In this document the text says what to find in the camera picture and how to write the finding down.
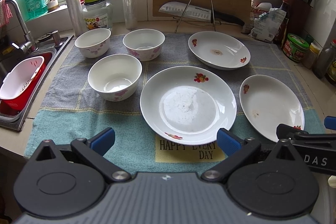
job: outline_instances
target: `knife block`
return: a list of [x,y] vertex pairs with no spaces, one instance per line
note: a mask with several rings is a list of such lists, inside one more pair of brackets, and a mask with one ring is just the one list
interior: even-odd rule
[[290,0],[287,33],[301,35],[311,6],[303,0]]

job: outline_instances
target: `faucet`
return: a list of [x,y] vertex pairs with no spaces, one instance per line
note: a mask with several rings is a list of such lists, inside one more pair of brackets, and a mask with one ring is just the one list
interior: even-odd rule
[[26,39],[26,42],[23,43],[21,46],[18,46],[15,43],[12,43],[12,45],[17,49],[20,48],[24,53],[27,53],[28,51],[30,51],[30,52],[36,51],[38,47],[35,44],[34,37],[32,36],[30,30],[28,30],[27,25],[26,25],[25,21],[23,20],[21,11],[19,9],[19,6],[18,6],[16,0],[5,0],[5,3],[6,4],[11,4],[13,6],[16,17],[19,20],[19,23],[20,23],[21,28],[22,28],[23,33],[24,33],[24,37]]

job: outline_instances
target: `blue gripper pad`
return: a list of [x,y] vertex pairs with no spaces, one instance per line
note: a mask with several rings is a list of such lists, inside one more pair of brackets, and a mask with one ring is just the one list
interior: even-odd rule
[[114,145],[115,139],[114,130],[108,127],[88,140],[88,146],[103,156]]
[[324,126],[325,128],[336,130],[336,117],[327,116],[324,119]]
[[217,145],[227,156],[231,156],[234,152],[241,149],[243,146],[240,141],[230,136],[228,133],[226,133],[223,128],[218,130],[217,132]]

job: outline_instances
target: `potted plant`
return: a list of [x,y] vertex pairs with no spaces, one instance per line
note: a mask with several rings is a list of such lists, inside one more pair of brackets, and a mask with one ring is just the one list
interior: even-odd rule
[[54,11],[59,7],[58,0],[48,0],[47,8],[48,12]]

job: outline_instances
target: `green can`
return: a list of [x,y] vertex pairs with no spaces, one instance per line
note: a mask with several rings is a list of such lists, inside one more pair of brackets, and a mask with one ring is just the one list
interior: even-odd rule
[[289,59],[300,63],[308,48],[309,44],[306,40],[295,34],[289,33],[282,50]]

